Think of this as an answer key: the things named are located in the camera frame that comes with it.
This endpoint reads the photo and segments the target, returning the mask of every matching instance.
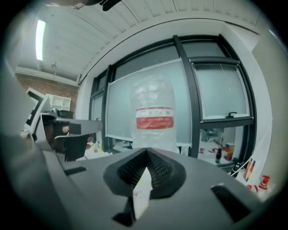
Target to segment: ceiling beam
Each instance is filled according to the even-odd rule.
[[[73,85],[73,86],[78,86],[78,82],[77,81],[73,81],[64,77],[60,77],[57,75],[53,75],[53,74],[49,74],[49,73],[45,73],[42,71],[38,71],[38,70],[33,70],[33,69],[29,69],[29,68],[25,68],[25,67],[17,67],[15,73],[18,74],[24,74],[24,75],[30,75],[30,76],[34,76],[34,77],[41,77],[44,79],[49,79],[52,81],[57,81],[57,82],[61,82],[64,84],[68,84],[68,85]]]

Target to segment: brick wall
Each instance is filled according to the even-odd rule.
[[[31,87],[32,89],[42,94],[48,93],[71,98],[70,111],[75,112],[78,87],[63,84],[57,81],[43,79],[40,77],[33,77],[22,74],[15,74],[15,76],[25,90]]]

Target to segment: white shelf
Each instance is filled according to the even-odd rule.
[[[61,97],[61,96],[52,95],[48,93],[46,94],[46,96],[48,96],[49,98],[49,102],[50,102],[52,109],[70,111],[71,98]]]

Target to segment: ceiling light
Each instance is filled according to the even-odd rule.
[[[36,29],[36,58],[43,61],[43,37],[46,23],[38,20]]]

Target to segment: ceiling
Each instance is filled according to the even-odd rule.
[[[260,10],[245,0],[123,0],[107,12],[100,5],[80,10],[43,5],[24,37],[19,66],[76,81],[116,38],[148,22],[184,18],[222,20],[255,32],[263,26]],[[36,59],[37,20],[46,22],[43,61]]]

